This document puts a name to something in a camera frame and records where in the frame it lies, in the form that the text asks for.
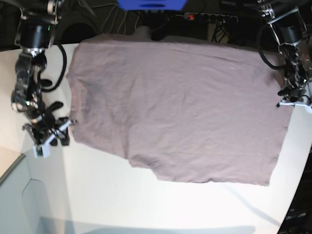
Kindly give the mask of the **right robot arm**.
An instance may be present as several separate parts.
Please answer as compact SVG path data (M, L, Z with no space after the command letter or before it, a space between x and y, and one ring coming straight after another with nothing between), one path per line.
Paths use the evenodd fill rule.
M68 117L55 118L54 111L63 107L61 101L46 106L42 94L56 90L65 75L67 55L63 46L54 41L56 27L62 14L61 0L11 0L21 11L15 45L21 52L15 64L16 83L11 94L13 110L28 119L23 125L34 142L35 157L48 157L50 147L70 143ZM56 83L42 79L47 66L45 51L56 45L62 54L62 69Z

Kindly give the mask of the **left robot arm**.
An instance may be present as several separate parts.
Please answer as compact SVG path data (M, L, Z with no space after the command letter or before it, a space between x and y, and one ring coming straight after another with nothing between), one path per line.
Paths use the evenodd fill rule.
M284 73L284 84L278 92L282 99L277 106L301 106L311 113L312 56L307 42L308 31L299 11L306 3L306 0L259 0L255 8L266 23L257 33L256 45L265 64ZM261 48L265 28L270 28L278 52L284 57L284 65L273 65L265 57Z

